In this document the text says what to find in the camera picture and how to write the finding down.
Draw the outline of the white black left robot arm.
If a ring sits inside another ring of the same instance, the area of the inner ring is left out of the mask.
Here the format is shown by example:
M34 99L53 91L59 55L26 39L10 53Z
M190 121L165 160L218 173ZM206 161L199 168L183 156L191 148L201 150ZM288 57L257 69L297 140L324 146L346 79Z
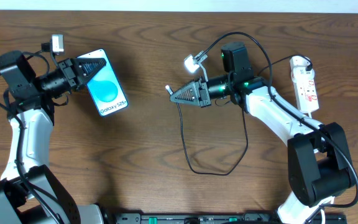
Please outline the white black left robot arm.
M114 223L98 204L77 205L49 169L54 127L54 99L78 91L107 64L107 58L68 58L53 72L38 77L15 50L0 56L0 76L12 128L11 151L0 180L0 223Z

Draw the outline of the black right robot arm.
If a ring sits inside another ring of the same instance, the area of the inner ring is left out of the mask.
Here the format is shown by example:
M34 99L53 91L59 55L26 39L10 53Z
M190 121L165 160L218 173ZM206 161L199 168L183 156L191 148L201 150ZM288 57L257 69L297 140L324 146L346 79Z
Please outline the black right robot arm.
M323 124L284 100L271 81L254 74L245 45L223 45L224 75L203 76L177 91L170 101L201 108L213 100L229 98L243 113L267 125L287 146L288 180L291 194L277 209L280 223L311 223L334 206L334 199L358 187L346 134L337 123Z

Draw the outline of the blue Galaxy smartphone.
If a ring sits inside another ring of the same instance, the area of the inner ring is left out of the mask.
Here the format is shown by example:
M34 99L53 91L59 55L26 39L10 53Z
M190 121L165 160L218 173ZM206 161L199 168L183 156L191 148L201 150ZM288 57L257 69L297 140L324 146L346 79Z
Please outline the blue Galaxy smartphone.
M106 61L106 65L87 84L99 115L107 116L126 108L128 100L104 49L94 50L78 58L103 58Z

